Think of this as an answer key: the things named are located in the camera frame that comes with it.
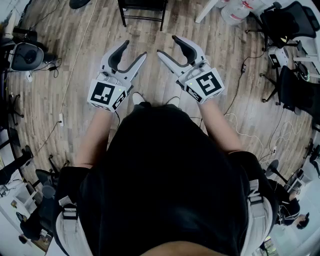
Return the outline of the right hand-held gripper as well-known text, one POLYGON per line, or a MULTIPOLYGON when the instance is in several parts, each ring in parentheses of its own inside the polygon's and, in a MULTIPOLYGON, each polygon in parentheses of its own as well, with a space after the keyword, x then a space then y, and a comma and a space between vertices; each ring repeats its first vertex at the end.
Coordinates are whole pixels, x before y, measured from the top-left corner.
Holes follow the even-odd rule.
POLYGON ((218 96, 225 86, 216 68, 211 68, 205 59, 202 48, 195 42, 181 36, 173 35, 172 39, 180 46, 186 57, 186 64, 179 64, 166 52, 157 50, 159 59, 174 73, 182 89, 190 94, 199 104, 218 96))

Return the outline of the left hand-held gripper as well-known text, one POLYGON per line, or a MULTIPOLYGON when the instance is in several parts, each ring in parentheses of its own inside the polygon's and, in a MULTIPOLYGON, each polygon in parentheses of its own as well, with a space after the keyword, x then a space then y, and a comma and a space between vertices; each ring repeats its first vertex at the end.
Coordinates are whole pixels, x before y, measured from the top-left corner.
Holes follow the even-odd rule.
POLYGON ((87 102, 93 107, 114 113, 130 94, 133 88, 130 81, 136 77, 145 62, 147 52, 140 54, 128 69, 119 70, 118 65, 129 43, 129 40, 118 43, 103 55, 100 69, 104 71, 100 71, 96 79, 91 80, 87 96, 87 102))

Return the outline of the person's left forearm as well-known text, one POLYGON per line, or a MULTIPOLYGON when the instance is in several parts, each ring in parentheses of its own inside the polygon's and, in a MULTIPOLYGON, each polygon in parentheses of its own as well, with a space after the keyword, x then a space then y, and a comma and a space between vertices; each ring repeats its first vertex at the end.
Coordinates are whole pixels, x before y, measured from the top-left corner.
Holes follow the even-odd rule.
POLYGON ((75 157, 75 167, 91 169, 107 151, 113 113, 97 109, 75 157))

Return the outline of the person's right forearm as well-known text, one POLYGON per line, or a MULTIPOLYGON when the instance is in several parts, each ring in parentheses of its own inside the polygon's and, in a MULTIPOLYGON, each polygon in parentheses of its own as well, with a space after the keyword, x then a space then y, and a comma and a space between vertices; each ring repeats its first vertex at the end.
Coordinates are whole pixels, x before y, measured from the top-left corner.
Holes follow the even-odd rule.
POLYGON ((198 104, 208 135, 226 153, 242 151, 243 147, 237 133, 230 127, 219 106, 213 99, 198 104))

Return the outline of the black office chair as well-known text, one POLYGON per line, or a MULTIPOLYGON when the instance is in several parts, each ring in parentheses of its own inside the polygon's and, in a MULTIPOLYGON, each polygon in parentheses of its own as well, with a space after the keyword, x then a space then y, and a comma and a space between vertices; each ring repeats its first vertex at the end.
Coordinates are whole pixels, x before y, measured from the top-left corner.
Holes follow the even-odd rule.
POLYGON ((276 69, 276 80, 268 78, 263 73, 260 73, 259 76, 274 85, 274 90, 269 97, 262 99, 263 103, 268 102, 277 94, 276 105, 283 104, 285 109, 295 112, 296 115, 304 111, 320 121, 320 84, 298 78, 294 70, 286 65, 281 68, 281 71, 276 69))
POLYGON ((46 199, 54 199, 60 176, 60 169, 57 169, 52 159, 53 155, 50 154, 48 157, 48 161, 51 165, 51 169, 49 171, 42 169, 35 170, 37 181, 32 184, 32 187, 34 189, 36 189, 39 184, 42 184, 40 192, 46 199))
POLYGON ((264 35, 264 51, 270 47, 282 49, 285 46, 302 49, 301 41, 290 43, 298 37, 316 38, 316 32, 320 31, 318 22, 311 8, 303 6, 298 1, 292 2, 287 7, 274 2, 266 8, 260 16, 249 13, 259 24, 256 32, 264 35))

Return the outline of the person's left white shoe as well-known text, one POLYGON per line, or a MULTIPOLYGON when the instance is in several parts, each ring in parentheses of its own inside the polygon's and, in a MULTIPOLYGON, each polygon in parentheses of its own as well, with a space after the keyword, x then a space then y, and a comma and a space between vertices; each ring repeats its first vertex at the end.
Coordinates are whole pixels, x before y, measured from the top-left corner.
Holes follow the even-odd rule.
POLYGON ((144 100, 144 98, 141 96, 140 93, 134 92, 134 93, 132 94, 132 102, 133 102, 134 105, 139 105, 140 103, 144 103, 145 100, 144 100))

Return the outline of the person's white shoe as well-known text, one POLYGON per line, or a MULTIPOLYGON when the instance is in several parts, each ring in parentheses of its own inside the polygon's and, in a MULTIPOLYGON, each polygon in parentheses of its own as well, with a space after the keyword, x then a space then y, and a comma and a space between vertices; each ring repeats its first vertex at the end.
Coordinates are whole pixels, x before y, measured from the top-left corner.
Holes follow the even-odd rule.
POLYGON ((166 104, 166 107, 174 107, 174 108, 178 108, 180 104, 180 98, 175 96, 173 98, 171 98, 166 104))
POLYGON ((132 94, 132 102, 133 102, 134 105, 139 105, 140 103, 144 103, 145 100, 144 100, 144 98, 141 96, 140 93, 134 92, 134 93, 132 94))

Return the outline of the person's right white shoe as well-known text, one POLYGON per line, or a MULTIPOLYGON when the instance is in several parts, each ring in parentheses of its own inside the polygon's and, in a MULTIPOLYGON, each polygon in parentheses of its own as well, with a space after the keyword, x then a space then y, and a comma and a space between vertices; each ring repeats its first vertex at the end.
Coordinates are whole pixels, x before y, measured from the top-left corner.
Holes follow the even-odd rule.
POLYGON ((180 98, 175 96, 173 98, 171 98, 166 104, 166 107, 174 107, 174 108, 178 108, 180 104, 180 98))

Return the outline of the clear water jug red label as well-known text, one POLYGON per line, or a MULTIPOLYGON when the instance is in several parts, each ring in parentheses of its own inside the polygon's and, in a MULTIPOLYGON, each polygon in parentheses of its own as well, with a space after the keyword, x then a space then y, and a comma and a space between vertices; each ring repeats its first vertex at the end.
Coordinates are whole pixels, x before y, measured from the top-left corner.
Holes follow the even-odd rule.
POLYGON ((230 0, 230 2, 222 8, 221 16, 228 25, 238 25, 253 10, 246 0, 230 0))

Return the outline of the large black standing fan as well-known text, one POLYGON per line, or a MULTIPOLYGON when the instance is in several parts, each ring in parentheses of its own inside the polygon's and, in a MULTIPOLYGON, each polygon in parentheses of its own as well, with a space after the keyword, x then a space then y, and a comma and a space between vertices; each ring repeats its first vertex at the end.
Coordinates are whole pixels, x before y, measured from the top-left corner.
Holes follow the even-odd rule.
POLYGON ((73 10, 87 5, 91 0, 69 0, 69 7, 73 10))

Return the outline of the person's black shirt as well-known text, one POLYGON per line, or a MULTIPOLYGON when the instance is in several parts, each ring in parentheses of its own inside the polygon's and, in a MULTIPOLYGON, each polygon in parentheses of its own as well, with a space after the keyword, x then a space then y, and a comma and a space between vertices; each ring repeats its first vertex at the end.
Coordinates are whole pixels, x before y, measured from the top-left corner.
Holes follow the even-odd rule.
POLYGON ((246 256, 278 210, 254 154, 224 152, 179 108, 142 102, 96 165, 61 170, 53 234, 67 256, 246 256))

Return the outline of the black round floor stand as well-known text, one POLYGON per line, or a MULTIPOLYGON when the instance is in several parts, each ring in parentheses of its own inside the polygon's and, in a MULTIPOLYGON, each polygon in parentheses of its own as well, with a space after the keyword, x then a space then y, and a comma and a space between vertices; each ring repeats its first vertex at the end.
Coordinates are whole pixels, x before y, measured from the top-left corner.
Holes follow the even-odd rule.
POLYGON ((266 171, 265 171, 265 175, 267 177, 271 177, 273 174, 277 175, 278 177, 280 177, 284 183, 286 184, 288 182, 288 180, 286 180, 277 170, 279 166, 279 161, 277 159, 273 160, 269 166, 267 167, 266 171))

